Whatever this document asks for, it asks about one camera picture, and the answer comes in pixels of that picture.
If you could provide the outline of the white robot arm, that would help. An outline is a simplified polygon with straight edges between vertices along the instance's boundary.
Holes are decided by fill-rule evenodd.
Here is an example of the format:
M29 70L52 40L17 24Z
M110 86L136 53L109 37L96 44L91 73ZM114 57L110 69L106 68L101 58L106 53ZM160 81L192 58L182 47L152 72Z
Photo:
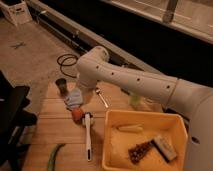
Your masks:
M77 61L77 85L85 91L105 81L159 102L189 120L183 171L213 171L213 88L162 74L109 64L96 46Z

